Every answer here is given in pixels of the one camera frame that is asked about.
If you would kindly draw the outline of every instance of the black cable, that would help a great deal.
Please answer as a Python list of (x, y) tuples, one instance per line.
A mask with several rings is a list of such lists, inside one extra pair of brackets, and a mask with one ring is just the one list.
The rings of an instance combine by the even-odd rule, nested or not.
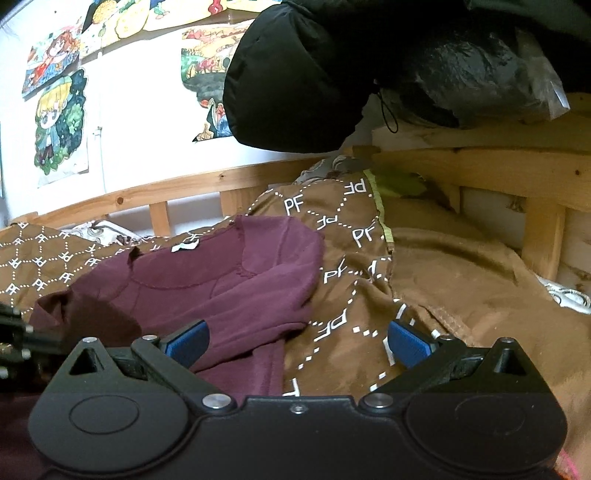
[[(384, 102), (384, 97), (382, 97), (382, 92), (380, 92), (380, 90), (378, 90), (376, 92), (376, 95), (379, 98), (379, 101), (381, 103), (382, 106), (382, 117), (384, 118), (384, 122), (386, 123), (386, 127), (388, 127), (388, 130), (390, 130), (393, 134), (397, 134), (398, 133), (398, 120), (396, 119), (396, 116), (394, 115), (394, 113), (392, 113), (392, 110), (390, 110), (390, 107), (386, 104), (386, 102)], [(390, 112), (390, 115), (392, 115), (392, 118), (394, 119), (394, 122), (396, 123), (396, 131), (392, 130), (392, 128), (390, 128), (390, 124), (388, 123), (388, 120), (386, 119), (386, 113), (384, 112), (384, 106), (387, 108), (388, 112)]]

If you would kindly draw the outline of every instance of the green fabric trim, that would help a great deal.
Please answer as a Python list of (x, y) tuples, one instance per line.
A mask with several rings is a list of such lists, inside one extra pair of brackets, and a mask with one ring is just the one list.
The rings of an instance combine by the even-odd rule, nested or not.
[(394, 236), (392, 235), (392, 230), (390, 230), (390, 227), (387, 226), (385, 223), (386, 211), (384, 209), (384, 203), (382, 202), (382, 196), (379, 194), (378, 183), (375, 180), (375, 175), (372, 173), (371, 170), (364, 170), (363, 173), (369, 180), (369, 185), (371, 186), (371, 189), (374, 192), (374, 202), (379, 213), (378, 220), (379, 224), (382, 226), (382, 229), (384, 230), (384, 238), (386, 239), (386, 243), (393, 244)]

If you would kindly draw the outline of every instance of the maroon sweater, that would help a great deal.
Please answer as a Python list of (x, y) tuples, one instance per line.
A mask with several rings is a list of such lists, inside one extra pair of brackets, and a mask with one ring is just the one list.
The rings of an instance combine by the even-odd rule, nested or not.
[[(204, 319), (209, 349), (191, 370), (239, 402), (280, 395), (283, 337), (310, 320), (322, 256), (320, 234), (295, 218), (239, 216), (194, 250), (132, 249), (104, 260), (68, 291), (40, 299), (30, 323), (59, 327), (71, 345), (93, 335), (117, 346)], [(96, 300), (112, 312), (107, 322), (104, 311), (93, 314)], [(15, 479), (33, 478), (23, 475), (25, 463), (38, 471), (22, 436), (34, 399), (22, 401), (0, 410), (0, 445), (14, 442), (0, 449), (0, 465)]]

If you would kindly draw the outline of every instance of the metal screw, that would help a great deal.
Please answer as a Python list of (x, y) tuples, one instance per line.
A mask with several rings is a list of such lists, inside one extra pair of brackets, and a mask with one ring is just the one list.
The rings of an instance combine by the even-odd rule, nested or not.
[(301, 415), (301, 414), (306, 413), (308, 411), (308, 407), (306, 407), (305, 405), (301, 405), (301, 404), (295, 404), (290, 407), (290, 411), (292, 413), (295, 413), (296, 415)]
[(214, 410), (226, 408), (231, 403), (232, 397), (226, 395), (225, 393), (211, 393), (203, 397), (203, 405)]
[(394, 404), (394, 399), (387, 393), (370, 393), (364, 396), (363, 402), (372, 408), (388, 408)]

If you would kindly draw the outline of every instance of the anime drawing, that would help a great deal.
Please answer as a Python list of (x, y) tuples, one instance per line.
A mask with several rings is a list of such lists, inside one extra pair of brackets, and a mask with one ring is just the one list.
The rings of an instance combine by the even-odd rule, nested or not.
[(80, 35), (80, 58), (140, 32), (149, 11), (150, 0), (97, 0), (89, 7), (91, 20)]
[[(88, 168), (87, 158), (86, 162), (75, 166), (70, 165), (73, 162), (68, 162), (82, 143), (85, 86), (84, 70), (79, 69), (70, 76), (59, 78), (41, 93), (35, 114), (34, 163), (46, 177), (58, 169), (68, 170), (68, 175), (71, 175)], [(64, 173), (62, 171), (59, 178), (67, 176)], [(54, 180), (45, 179), (41, 184), (50, 181)]]
[(197, 94), (199, 105), (198, 142), (212, 138), (231, 137), (222, 102), (223, 84), (228, 66), (240, 39), (252, 20), (235, 25), (190, 28), (183, 33), (181, 48), (181, 81)]
[(31, 47), (22, 86), (23, 97), (60, 75), (68, 65), (78, 60), (81, 30), (82, 19), (76, 25), (62, 28)]
[(151, 0), (144, 30), (179, 27), (223, 12), (226, 0)]
[(226, 0), (93, 0), (80, 36), (80, 58), (141, 30), (161, 30), (222, 12)]

